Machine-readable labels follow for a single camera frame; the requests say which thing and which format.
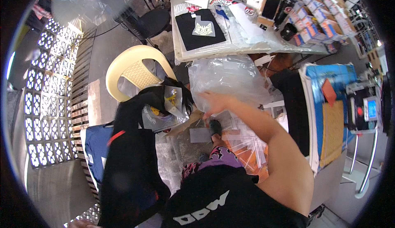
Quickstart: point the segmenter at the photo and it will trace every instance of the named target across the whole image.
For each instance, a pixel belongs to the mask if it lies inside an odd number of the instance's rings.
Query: decorative metal grille
[[[33,168],[77,157],[72,141],[71,77],[81,35],[50,19],[37,42],[40,57],[32,61],[24,92],[26,141]]]
[[[87,219],[97,225],[100,218],[100,204],[96,203],[93,207],[86,210],[83,214],[78,215],[76,219]]]

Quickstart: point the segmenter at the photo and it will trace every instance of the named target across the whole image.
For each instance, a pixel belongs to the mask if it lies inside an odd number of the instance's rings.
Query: beige plastic chair
[[[165,70],[168,77],[177,80],[163,53],[146,45],[133,46],[119,54],[107,70],[107,90],[117,101],[125,102],[131,99],[118,89],[118,80],[121,76],[125,77],[140,89],[150,84],[161,82],[161,80],[152,74],[143,64],[143,59],[156,60]]]

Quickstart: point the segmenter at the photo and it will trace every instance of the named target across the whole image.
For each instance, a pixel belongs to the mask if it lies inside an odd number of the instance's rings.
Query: folded black t-shirt
[[[243,167],[226,165],[187,177],[162,214],[162,228],[307,226],[307,217],[255,186]]]
[[[222,32],[220,26],[216,22],[213,14],[209,9],[201,9],[195,11],[196,16],[200,16],[201,21],[207,21],[213,23],[212,30],[215,32],[215,37],[213,36],[200,36],[193,35],[193,32],[196,30],[196,18],[192,18],[191,13],[185,13],[175,17],[177,22],[178,30],[180,31],[181,38],[184,42],[185,49],[187,51],[200,48],[203,46],[209,46],[212,44],[224,42],[226,39],[224,37],[224,33]]]

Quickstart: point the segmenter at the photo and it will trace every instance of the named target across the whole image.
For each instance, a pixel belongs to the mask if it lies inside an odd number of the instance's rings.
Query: hand
[[[94,225],[91,221],[86,219],[75,219],[72,222],[68,222],[68,228],[101,228],[101,226]]]
[[[204,114],[203,119],[210,117],[214,113],[220,113],[229,109],[230,104],[236,100],[231,95],[215,93],[209,90],[199,93],[199,96],[203,97],[210,104],[210,110]]]

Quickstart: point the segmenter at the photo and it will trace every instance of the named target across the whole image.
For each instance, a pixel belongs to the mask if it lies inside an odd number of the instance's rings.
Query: black cup
[[[293,24],[287,23],[284,29],[280,32],[281,38],[286,41],[290,41],[291,38],[297,33],[297,29]]]

